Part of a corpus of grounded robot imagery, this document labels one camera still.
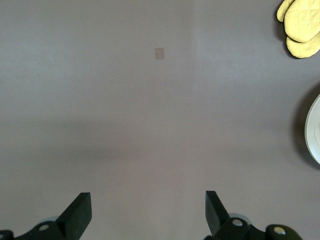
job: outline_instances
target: gray tabletop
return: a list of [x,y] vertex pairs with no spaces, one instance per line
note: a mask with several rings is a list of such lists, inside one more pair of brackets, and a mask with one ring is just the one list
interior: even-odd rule
[[319,239],[320,53],[290,56],[280,3],[1,0],[0,229],[91,192],[83,240],[201,240],[215,190],[260,230]]

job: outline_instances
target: small square stain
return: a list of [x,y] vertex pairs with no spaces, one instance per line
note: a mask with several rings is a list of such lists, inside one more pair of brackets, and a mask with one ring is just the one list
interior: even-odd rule
[[155,59],[165,59],[165,50],[163,47],[155,48]]

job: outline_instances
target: yellow quilted pot holder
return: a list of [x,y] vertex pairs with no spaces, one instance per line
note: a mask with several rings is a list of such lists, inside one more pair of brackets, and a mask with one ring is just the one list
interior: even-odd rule
[[320,50],[320,32],[307,42],[296,42],[287,37],[286,46],[290,53],[299,59],[311,57]]
[[294,0],[284,0],[281,3],[278,11],[276,12],[276,18],[278,19],[279,22],[284,21],[285,14],[293,2]]
[[305,43],[320,31],[320,0],[295,0],[284,15],[286,34]]

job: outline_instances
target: yellow oven mitt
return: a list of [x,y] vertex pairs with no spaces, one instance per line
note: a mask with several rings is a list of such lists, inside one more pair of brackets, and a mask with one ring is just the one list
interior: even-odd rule
[[296,42],[287,37],[286,46],[290,53],[299,59],[311,57],[320,49],[320,32],[307,42]]
[[276,12],[276,18],[278,19],[279,22],[282,23],[284,21],[285,14],[293,2],[294,0],[284,0],[281,3],[278,11]]
[[284,15],[285,33],[305,43],[320,31],[320,0],[295,0]]

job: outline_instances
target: white plate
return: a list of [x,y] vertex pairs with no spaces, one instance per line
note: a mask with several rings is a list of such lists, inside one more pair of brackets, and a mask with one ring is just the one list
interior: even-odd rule
[[320,164],[320,95],[306,117],[304,137],[310,154]]

